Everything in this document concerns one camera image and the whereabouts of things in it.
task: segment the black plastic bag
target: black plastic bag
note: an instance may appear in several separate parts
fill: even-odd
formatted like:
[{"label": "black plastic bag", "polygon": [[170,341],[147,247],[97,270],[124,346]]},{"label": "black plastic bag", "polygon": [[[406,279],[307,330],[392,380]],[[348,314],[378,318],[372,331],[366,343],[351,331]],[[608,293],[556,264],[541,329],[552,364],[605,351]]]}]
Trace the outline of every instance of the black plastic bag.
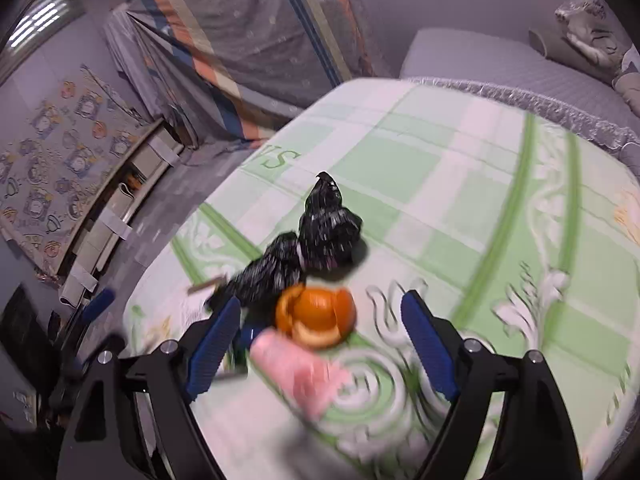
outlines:
[{"label": "black plastic bag", "polygon": [[351,263],[362,219],[342,207],[342,195],[329,174],[323,171],[318,178],[300,217],[300,236],[279,234],[263,256],[233,276],[220,293],[233,294],[242,306],[252,306],[304,282],[310,270],[334,270]]}]

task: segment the cartoon wall poster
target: cartoon wall poster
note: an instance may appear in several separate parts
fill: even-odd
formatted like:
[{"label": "cartoon wall poster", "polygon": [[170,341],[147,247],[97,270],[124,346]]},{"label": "cartoon wall poster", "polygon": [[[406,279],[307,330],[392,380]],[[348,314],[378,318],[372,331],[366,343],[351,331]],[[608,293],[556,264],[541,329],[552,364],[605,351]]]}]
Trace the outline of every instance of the cartoon wall poster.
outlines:
[{"label": "cartoon wall poster", "polygon": [[110,153],[121,158],[125,153],[129,151],[129,148],[138,140],[135,135],[128,132],[118,132],[116,136],[111,140]]},{"label": "cartoon wall poster", "polygon": [[33,139],[24,139],[20,142],[20,148],[18,148],[18,153],[21,155],[29,155],[30,153],[35,152],[38,149],[39,143],[37,140]]},{"label": "cartoon wall poster", "polygon": [[91,92],[88,88],[84,89],[84,94],[78,99],[76,114],[85,119],[95,121],[102,104],[102,97],[95,92]]},{"label": "cartoon wall poster", "polygon": [[96,193],[98,193],[98,191],[100,190],[100,188],[102,187],[102,184],[100,182],[94,182],[93,184],[91,184],[90,186],[87,186],[84,188],[84,191],[88,194],[88,195],[95,195]]},{"label": "cartoon wall poster", "polygon": [[84,178],[97,158],[88,147],[78,144],[65,161],[65,166],[75,173],[78,178]]},{"label": "cartoon wall poster", "polygon": [[10,196],[18,194],[20,191],[20,184],[10,176],[6,181],[6,193],[4,194],[4,198],[9,198]]},{"label": "cartoon wall poster", "polygon": [[16,156],[13,153],[0,153],[0,184],[4,184],[6,182],[15,159]]},{"label": "cartoon wall poster", "polygon": [[30,184],[49,183],[49,165],[42,156],[32,156],[27,162],[27,180]]},{"label": "cartoon wall poster", "polygon": [[61,122],[60,111],[55,106],[45,102],[36,117],[31,121],[31,126],[34,127],[41,139],[46,139]]},{"label": "cartoon wall poster", "polygon": [[47,216],[46,228],[46,233],[48,235],[51,233],[55,233],[56,231],[62,229],[62,222],[55,215],[49,215]]},{"label": "cartoon wall poster", "polygon": [[74,150],[78,146],[78,130],[67,130],[62,134],[62,147]]},{"label": "cartoon wall poster", "polygon": [[53,195],[48,193],[46,189],[34,186],[29,192],[22,211],[33,219],[43,221],[52,200]]},{"label": "cartoon wall poster", "polygon": [[95,139],[103,139],[107,136],[107,125],[102,121],[95,121],[94,127],[92,129],[92,135]]},{"label": "cartoon wall poster", "polygon": [[76,95],[76,83],[73,81],[65,81],[62,83],[62,89],[60,90],[60,96],[63,99],[69,99]]},{"label": "cartoon wall poster", "polygon": [[15,217],[18,215],[18,212],[13,207],[5,207],[4,211],[2,211],[2,216],[4,216],[10,224],[15,222]]},{"label": "cartoon wall poster", "polygon": [[84,211],[84,204],[86,202],[86,197],[84,193],[78,192],[73,193],[68,200],[67,203],[67,212],[69,214],[69,218],[72,220],[78,220],[82,217],[82,212]]},{"label": "cartoon wall poster", "polygon": [[68,178],[60,178],[56,181],[56,187],[54,188],[60,195],[64,195],[73,189],[73,185]]},{"label": "cartoon wall poster", "polygon": [[28,244],[31,244],[36,250],[40,250],[42,245],[42,235],[24,235],[24,239]]},{"label": "cartoon wall poster", "polygon": [[74,124],[74,125],[76,124],[76,119],[71,114],[71,110],[69,110],[68,106],[61,107],[60,111],[67,119],[69,119],[69,121],[71,121],[71,124]]}]

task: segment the green checkered bedsheet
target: green checkered bedsheet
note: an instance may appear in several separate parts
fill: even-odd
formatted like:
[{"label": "green checkered bedsheet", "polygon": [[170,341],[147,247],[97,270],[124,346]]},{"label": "green checkered bedsheet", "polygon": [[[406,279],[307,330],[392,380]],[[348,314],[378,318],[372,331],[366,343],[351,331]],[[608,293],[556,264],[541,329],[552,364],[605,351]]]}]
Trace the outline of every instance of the green checkered bedsheet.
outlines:
[{"label": "green checkered bedsheet", "polygon": [[[464,336],[545,353],[594,478],[639,388],[640,189],[597,147],[482,98],[393,80],[325,96],[237,168],[148,268],[125,314],[131,349],[179,337],[198,309],[185,299],[191,283],[242,269],[295,230],[320,171],[364,220],[366,257],[342,280],[356,333],[328,353],[353,383],[314,427],[254,370],[214,384],[192,409],[227,477],[412,478],[447,411],[399,322],[402,292],[416,288]],[[500,402],[470,478],[488,459]]]}]

